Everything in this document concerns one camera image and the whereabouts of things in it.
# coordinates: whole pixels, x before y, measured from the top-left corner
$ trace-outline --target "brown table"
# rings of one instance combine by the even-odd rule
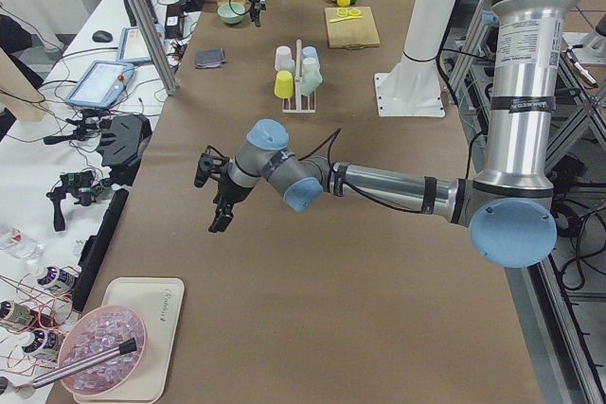
[[[262,27],[204,13],[88,308],[119,276],[178,276],[186,298],[162,403],[541,402],[503,270],[467,230],[438,217],[323,196],[296,214],[266,183],[209,234],[215,187],[193,187],[206,144],[233,155],[262,117],[283,122],[300,155],[337,127],[333,160],[452,179],[467,147],[443,119],[379,118],[372,76],[400,60],[414,0],[371,6],[382,45],[329,50],[326,0],[268,0]],[[214,11],[208,3],[205,10]],[[274,50],[319,50],[317,114],[282,114]],[[222,46],[227,64],[193,68]],[[56,386],[49,403],[69,400]]]

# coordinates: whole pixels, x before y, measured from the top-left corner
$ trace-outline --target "pink bowl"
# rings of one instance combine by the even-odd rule
[[[64,378],[63,386],[75,395],[103,395],[124,382],[143,357],[147,334],[145,325],[136,312],[128,307],[107,306],[98,307],[86,314],[63,341],[59,351],[60,367],[108,350],[130,338],[136,339],[136,352]]]

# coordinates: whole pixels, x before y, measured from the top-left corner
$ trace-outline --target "blue framed tablet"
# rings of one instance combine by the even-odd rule
[[[134,65],[124,61],[94,61],[65,99],[71,106],[107,108],[116,103],[133,76]]]
[[[159,24],[155,25],[158,38],[164,42],[164,28]],[[120,35],[120,43],[117,46],[117,61],[127,61],[130,63],[145,63],[152,61],[150,51],[145,44],[143,34],[139,27],[125,27]]]

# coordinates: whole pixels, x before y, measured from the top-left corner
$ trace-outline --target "wooden cutting board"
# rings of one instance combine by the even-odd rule
[[[375,26],[370,7],[354,7],[362,13],[360,19],[350,19],[338,23],[331,23],[330,19],[338,18],[338,8],[324,9],[326,31],[329,36],[330,48],[342,48],[353,46],[374,46],[381,44],[379,32]]]

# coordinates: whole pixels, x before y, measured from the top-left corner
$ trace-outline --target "computer mouse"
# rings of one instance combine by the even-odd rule
[[[114,37],[106,30],[98,30],[93,34],[93,41],[96,43],[109,43]]]

